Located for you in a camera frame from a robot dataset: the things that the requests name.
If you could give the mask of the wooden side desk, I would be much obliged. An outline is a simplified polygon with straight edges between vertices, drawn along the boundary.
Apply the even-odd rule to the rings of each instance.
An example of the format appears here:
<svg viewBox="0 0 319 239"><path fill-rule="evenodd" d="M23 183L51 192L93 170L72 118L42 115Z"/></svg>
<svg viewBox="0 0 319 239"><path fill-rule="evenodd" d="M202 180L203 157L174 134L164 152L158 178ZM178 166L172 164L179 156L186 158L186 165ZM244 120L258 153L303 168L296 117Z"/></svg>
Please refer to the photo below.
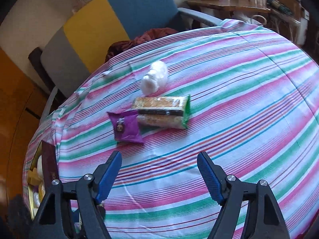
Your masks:
<svg viewBox="0 0 319 239"><path fill-rule="evenodd" d="M234 11L256 12L269 14L271 10L266 5L257 5L246 0L187 0L187 5L193 10L200 11L200 8L208 8L218 11L230 12Z"/></svg>

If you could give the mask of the gold metal tin box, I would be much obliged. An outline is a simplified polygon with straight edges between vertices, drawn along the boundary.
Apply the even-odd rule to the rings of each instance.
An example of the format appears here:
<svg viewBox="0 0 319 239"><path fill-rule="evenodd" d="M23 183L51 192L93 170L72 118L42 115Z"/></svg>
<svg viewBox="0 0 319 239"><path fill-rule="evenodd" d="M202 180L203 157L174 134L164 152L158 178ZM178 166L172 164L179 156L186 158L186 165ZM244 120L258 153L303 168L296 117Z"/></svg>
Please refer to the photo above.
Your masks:
<svg viewBox="0 0 319 239"><path fill-rule="evenodd" d="M31 219L34 219L52 180L58 179L56 148L41 141L27 171L28 201Z"/></svg>

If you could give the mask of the cracker packet green ends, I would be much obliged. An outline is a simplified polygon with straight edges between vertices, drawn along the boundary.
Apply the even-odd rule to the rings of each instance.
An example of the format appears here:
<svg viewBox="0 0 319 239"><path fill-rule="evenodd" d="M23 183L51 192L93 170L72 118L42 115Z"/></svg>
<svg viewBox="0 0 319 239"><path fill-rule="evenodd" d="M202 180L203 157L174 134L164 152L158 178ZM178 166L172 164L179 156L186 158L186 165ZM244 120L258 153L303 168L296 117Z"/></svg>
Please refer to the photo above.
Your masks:
<svg viewBox="0 0 319 239"><path fill-rule="evenodd" d="M190 96L138 97L131 106L144 126L187 129L190 117Z"/></svg>

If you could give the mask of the white plastic wrapped ball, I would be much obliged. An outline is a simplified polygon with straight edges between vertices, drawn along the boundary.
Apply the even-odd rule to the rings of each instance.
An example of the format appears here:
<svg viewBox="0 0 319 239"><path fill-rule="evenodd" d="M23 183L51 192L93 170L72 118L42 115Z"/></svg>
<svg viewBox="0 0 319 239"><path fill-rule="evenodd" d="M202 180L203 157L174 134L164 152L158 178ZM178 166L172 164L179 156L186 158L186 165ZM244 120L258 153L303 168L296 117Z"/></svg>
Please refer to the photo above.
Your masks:
<svg viewBox="0 0 319 239"><path fill-rule="evenodd" d="M150 65L149 71L142 78L140 89L145 96L156 93L168 81L168 68L163 61L155 61Z"/></svg>

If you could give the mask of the striped tablecloth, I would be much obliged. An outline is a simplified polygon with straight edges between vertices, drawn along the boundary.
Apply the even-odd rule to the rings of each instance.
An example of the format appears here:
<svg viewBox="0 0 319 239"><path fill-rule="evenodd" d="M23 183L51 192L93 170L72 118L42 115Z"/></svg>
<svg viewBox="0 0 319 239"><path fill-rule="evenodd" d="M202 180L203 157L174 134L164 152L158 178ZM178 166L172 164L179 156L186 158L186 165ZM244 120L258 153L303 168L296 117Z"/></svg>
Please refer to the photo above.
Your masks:
<svg viewBox="0 0 319 239"><path fill-rule="evenodd" d="M109 112L131 108L140 80L163 61L158 96L189 96L185 130L147 127L142 145L118 144ZM318 64L277 33L236 20L180 32L111 59L40 125L62 181L79 179L118 150L121 170L104 202L112 238L207 238L219 213L196 165L206 151L242 181L266 180L291 238L318 214Z"/></svg>

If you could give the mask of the purple snack packet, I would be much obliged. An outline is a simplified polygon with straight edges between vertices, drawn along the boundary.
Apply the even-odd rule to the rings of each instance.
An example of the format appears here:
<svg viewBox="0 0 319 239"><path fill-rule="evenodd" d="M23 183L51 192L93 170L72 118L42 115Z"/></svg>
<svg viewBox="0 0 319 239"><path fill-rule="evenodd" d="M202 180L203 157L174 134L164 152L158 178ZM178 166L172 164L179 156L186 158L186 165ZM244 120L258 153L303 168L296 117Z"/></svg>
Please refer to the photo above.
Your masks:
<svg viewBox="0 0 319 239"><path fill-rule="evenodd" d="M117 142L143 143L137 120L137 110L121 113L108 112L108 116L113 126L114 138Z"/></svg>

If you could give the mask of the wooden wardrobe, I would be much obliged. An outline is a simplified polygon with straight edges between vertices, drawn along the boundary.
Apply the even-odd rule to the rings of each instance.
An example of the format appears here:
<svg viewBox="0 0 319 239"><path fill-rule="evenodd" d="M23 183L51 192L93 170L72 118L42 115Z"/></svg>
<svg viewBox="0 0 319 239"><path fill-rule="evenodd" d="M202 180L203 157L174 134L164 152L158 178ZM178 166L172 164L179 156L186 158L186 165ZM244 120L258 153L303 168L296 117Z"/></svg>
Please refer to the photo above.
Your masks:
<svg viewBox="0 0 319 239"><path fill-rule="evenodd" d="M23 192L23 165L48 95L1 50L1 201Z"/></svg>

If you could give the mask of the grey yellow blue chair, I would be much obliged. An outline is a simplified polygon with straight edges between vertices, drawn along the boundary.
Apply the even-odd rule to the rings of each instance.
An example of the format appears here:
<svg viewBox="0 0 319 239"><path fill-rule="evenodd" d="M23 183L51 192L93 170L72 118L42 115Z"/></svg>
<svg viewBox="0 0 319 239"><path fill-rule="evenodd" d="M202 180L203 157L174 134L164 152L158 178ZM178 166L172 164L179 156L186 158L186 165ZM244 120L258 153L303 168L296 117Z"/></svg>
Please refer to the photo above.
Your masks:
<svg viewBox="0 0 319 239"><path fill-rule="evenodd" d="M186 30L182 16L207 26L221 20L174 0L92 0L53 35L48 44L35 48L28 59L49 89L41 118L45 119L55 98L61 104L103 63L115 42L134 39L150 29Z"/></svg>

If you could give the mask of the dark red cloth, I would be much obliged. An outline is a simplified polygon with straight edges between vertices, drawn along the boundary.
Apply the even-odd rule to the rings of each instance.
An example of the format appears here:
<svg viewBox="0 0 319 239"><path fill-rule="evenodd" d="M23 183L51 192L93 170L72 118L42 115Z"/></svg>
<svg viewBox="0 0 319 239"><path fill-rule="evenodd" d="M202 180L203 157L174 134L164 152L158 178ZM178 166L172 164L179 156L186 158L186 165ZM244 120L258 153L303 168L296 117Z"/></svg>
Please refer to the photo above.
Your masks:
<svg viewBox="0 0 319 239"><path fill-rule="evenodd" d="M162 37L166 37L176 33L178 33L178 31L169 27L155 28L155 29L150 29L146 31L143 35L138 36L135 39L115 42L112 45L110 45L110 47L108 48L108 52L106 54L104 62L107 63L110 59L114 58L116 55L119 55L120 53L123 53L124 51L127 51L130 48L134 48L146 42L150 42L152 40L160 39Z"/></svg>

